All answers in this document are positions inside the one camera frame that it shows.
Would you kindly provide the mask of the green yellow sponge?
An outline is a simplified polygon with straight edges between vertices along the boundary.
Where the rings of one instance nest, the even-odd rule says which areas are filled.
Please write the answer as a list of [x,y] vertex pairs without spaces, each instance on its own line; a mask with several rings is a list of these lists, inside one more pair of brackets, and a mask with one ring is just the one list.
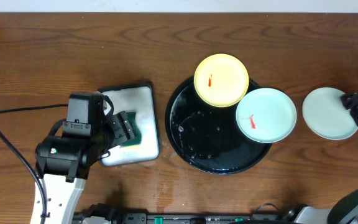
[[132,146],[138,146],[141,144],[142,141],[142,134],[140,129],[138,128],[136,124],[136,112],[127,112],[127,119],[129,122],[129,125],[131,126],[131,130],[134,134],[134,138],[128,140],[124,144],[121,145],[121,147],[132,147]]

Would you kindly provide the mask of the light blue plate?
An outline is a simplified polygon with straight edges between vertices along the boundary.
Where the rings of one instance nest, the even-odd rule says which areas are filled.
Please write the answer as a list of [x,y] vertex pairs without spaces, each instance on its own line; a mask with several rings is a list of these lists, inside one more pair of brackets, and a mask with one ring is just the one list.
[[290,97],[273,88],[258,88],[245,95],[236,108],[236,123],[249,139],[273,143],[286,138],[297,120]]

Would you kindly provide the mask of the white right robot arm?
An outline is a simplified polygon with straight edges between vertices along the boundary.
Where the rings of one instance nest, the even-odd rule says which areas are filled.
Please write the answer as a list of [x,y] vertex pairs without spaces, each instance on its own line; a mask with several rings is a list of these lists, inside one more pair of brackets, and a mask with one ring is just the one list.
[[[341,102],[358,127],[358,91],[341,96]],[[358,189],[338,201],[330,210],[303,207],[292,223],[358,224]]]

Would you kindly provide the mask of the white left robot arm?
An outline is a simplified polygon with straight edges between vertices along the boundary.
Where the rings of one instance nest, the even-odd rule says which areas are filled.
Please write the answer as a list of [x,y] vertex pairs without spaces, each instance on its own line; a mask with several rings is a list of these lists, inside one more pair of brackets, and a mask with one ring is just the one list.
[[130,114],[107,114],[93,123],[57,121],[35,150],[41,188],[31,222],[71,223],[93,164],[134,138]]

